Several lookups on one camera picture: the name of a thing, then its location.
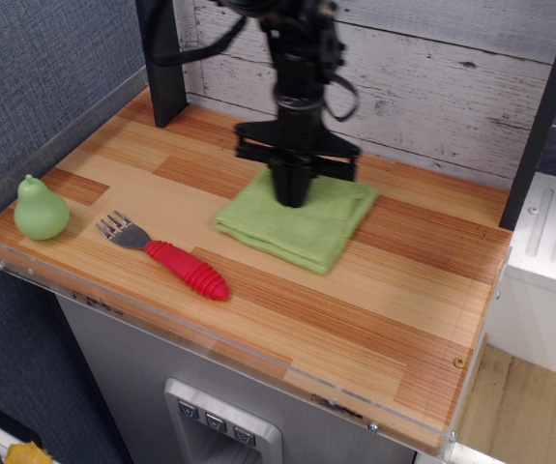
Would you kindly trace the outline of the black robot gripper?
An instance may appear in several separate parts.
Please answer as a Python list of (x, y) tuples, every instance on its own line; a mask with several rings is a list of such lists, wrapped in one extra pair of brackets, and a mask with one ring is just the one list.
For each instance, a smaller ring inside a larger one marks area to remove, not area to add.
[[(324, 126), (324, 106), (322, 99), (279, 99), (275, 120), (235, 126), (237, 156), (269, 163), (276, 198), (283, 206), (303, 206), (315, 175), (356, 177), (361, 150)], [(287, 161), (301, 165), (292, 168)]]

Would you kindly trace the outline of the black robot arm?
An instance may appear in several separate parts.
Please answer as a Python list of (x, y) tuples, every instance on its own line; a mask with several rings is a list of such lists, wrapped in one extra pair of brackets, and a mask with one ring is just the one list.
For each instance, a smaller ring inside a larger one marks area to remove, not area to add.
[(237, 155), (264, 162), (272, 174), (277, 200), (301, 207), (318, 175), (352, 181), (360, 149), (329, 131), (322, 120), (325, 88), (349, 92), (354, 86), (337, 74), (345, 48), (337, 37), (332, 1), (226, 1), (224, 7), (258, 20), (266, 34), (277, 81), (273, 121), (236, 126)]

